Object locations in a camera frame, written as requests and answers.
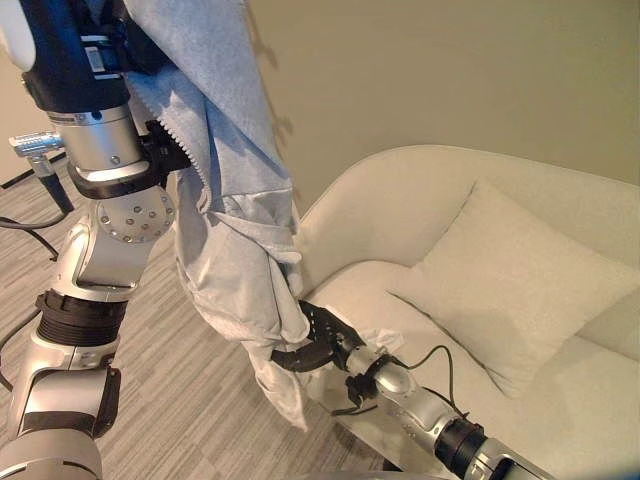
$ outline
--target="white cloth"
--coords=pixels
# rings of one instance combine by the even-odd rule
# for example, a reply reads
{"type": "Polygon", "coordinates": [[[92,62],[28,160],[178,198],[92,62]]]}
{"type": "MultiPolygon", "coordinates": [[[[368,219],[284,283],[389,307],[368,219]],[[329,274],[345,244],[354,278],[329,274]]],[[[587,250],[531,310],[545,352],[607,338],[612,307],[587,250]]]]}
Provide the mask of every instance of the white cloth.
{"type": "Polygon", "coordinates": [[[176,251],[203,318],[242,342],[267,398],[305,428],[298,379],[270,362],[304,339],[293,246],[292,184],[235,0],[126,0],[133,20],[171,59],[157,75],[129,73],[133,93],[194,168],[178,174],[176,251]]]}

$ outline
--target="floor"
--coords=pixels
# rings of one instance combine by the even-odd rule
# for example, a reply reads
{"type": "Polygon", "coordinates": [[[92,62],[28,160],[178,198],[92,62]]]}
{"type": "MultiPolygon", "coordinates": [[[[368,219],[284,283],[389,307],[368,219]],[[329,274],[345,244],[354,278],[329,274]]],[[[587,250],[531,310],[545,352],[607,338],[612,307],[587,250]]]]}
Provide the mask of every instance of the floor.
{"type": "MultiPolygon", "coordinates": [[[[2,159],[3,161],[21,161],[2,159]]],[[[76,206],[86,205],[60,172],[76,206]]],[[[56,247],[84,208],[42,231],[56,247]]],[[[31,177],[0,191],[0,215],[23,222],[53,217],[56,207],[31,177]]],[[[48,252],[23,232],[0,232],[0,335],[21,319],[54,270],[48,252]]],[[[304,433],[262,395],[247,355],[197,314],[178,282],[170,235],[156,245],[120,330],[114,365],[123,372],[118,420],[98,440],[106,479],[280,479],[306,472],[379,470],[383,459],[309,401],[304,433]]],[[[4,350],[15,378],[23,332],[4,350]]],[[[0,392],[0,410],[9,395],[0,392]]],[[[0,431],[5,428],[0,416],[0,431]]]]}

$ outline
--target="wall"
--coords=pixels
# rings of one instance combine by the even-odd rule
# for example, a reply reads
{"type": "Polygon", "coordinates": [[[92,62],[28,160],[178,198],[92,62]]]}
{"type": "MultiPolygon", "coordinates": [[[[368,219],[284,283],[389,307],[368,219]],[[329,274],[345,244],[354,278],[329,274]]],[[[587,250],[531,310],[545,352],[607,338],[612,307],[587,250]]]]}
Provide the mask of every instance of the wall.
{"type": "Polygon", "coordinates": [[[306,210],[362,157],[440,143],[639,183],[635,0],[252,0],[306,210]]]}
{"type": "Polygon", "coordinates": [[[31,167],[9,146],[7,138],[41,130],[53,130],[20,83],[20,70],[0,48],[0,185],[31,167]]]}

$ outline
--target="wire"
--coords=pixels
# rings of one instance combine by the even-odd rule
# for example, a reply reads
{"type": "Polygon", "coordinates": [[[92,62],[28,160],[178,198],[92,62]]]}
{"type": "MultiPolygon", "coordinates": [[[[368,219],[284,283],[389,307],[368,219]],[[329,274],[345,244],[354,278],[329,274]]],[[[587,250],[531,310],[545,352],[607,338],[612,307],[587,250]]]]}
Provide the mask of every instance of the wire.
{"type": "MultiPolygon", "coordinates": [[[[15,220],[7,217],[0,217],[0,222],[18,223],[15,220]]],[[[51,252],[52,256],[49,258],[49,260],[51,260],[52,262],[55,262],[56,260],[58,260],[58,251],[55,248],[53,248],[53,245],[47,242],[42,235],[40,235],[37,232],[34,232],[33,230],[24,230],[24,231],[29,235],[31,235],[33,238],[35,238],[37,241],[39,241],[44,248],[46,248],[47,250],[49,250],[49,252],[51,252]]]]}
{"type": "Polygon", "coordinates": [[[40,230],[42,228],[53,227],[55,224],[60,223],[67,217],[68,213],[61,212],[57,217],[47,222],[42,223],[11,223],[7,221],[0,221],[1,228],[11,228],[13,230],[40,230]]]}
{"type": "Polygon", "coordinates": [[[362,415],[363,413],[367,413],[367,412],[370,412],[371,410],[375,410],[376,408],[378,408],[378,406],[372,405],[371,407],[365,408],[363,410],[358,410],[359,408],[360,407],[351,407],[351,408],[343,408],[340,410],[333,410],[331,412],[331,416],[342,417],[345,415],[349,415],[349,416],[362,415]]]}
{"type": "MultiPolygon", "coordinates": [[[[444,395],[442,395],[440,392],[437,392],[436,390],[433,390],[429,387],[422,387],[424,390],[434,394],[435,396],[437,396],[438,398],[440,398],[442,401],[446,402],[451,408],[453,408],[453,410],[460,415],[462,418],[467,418],[467,416],[469,415],[469,412],[463,413],[458,406],[456,405],[456,402],[454,400],[453,397],[453,356],[451,355],[451,350],[449,350],[449,348],[446,345],[437,345],[435,347],[433,347],[431,349],[431,351],[429,351],[429,353],[427,353],[427,355],[420,360],[418,363],[414,364],[414,365],[407,365],[406,363],[402,362],[401,360],[393,357],[392,361],[396,364],[401,366],[402,368],[406,368],[407,370],[415,370],[416,368],[422,366],[425,364],[425,362],[427,362],[434,353],[436,353],[438,350],[444,350],[445,353],[447,354],[447,359],[449,361],[449,398],[445,397],[444,395]]],[[[351,407],[351,408],[344,408],[341,410],[334,410],[331,412],[331,415],[334,417],[338,417],[338,416],[344,416],[344,415],[361,415],[363,413],[369,412],[375,408],[377,408],[377,405],[374,405],[372,407],[369,408],[365,408],[364,410],[359,410],[359,406],[356,407],[351,407]]]]}
{"type": "MultiPolygon", "coordinates": [[[[29,315],[27,315],[27,317],[24,320],[22,320],[15,327],[13,327],[9,333],[7,333],[4,337],[2,337],[2,339],[0,340],[0,354],[2,353],[2,349],[9,342],[9,340],[11,340],[20,330],[22,330],[27,324],[29,324],[31,320],[36,318],[39,313],[40,313],[40,309],[36,308],[31,313],[29,313],[29,315]]],[[[0,366],[1,365],[2,365],[2,356],[0,355],[0,366]]],[[[9,390],[10,392],[13,390],[13,385],[9,380],[7,380],[7,378],[2,374],[1,371],[0,371],[0,384],[2,384],[2,386],[7,390],[9,390]]]]}
{"type": "Polygon", "coordinates": [[[405,363],[398,360],[397,358],[394,358],[393,361],[397,365],[400,365],[401,367],[406,368],[407,370],[415,370],[416,368],[422,366],[427,360],[431,358],[431,356],[434,353],[436,353],[440,349],[445,351],[445,353],[447,354],[447,359],[449,360],[449,400],[450,400],[451,406],[455,407],[456,401],[453,398],[453,357],[451,356],[451,350],[449,350],[449,348],[447,348],[446,345],[436,345],[431,349],[429,353],[427,353],[427,355],[422,360],[420,360],[415,365],[411,365],[411,366],[406,365],[405,363]]]}

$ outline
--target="sofa cushion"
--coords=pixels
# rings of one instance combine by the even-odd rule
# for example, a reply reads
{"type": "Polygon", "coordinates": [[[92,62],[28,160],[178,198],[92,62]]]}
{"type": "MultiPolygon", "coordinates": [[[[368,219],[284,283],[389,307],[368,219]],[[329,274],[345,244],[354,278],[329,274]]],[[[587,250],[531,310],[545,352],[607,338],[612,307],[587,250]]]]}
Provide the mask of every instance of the sofa cushion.
{"type": "MultiPolygon", "coordinates": [[[[331,276],[308,299],[344,314],[356,328],[391,328],[405,338],[396,354],[420,359],[447,345],[455,368],[455,399],[485,433],[557,478],[578,478],[639,469],[638,362],[574,336],[541,369],[527,393],[505,397],[455,341],[426,315],[386,292],[407,267],[362,262],[331,276]]],[[[434,357],[414,371],[422,385],[447,391],[446,358],[434,357]]],[[[348,407],[342,372],[315,378],[310,395],[327,409],[348,407]]],[[[406,471],[447,478],[441,464],[417,447],[399,425],[378,410],[339,417],[353,433],[406,471]]]]}
{"type": "Polygon", "coordinates": [[[428,314],[521,395],[589,320],[640,286],[640,272],[566,237],[486,180],[391,293],[428,314]]]}

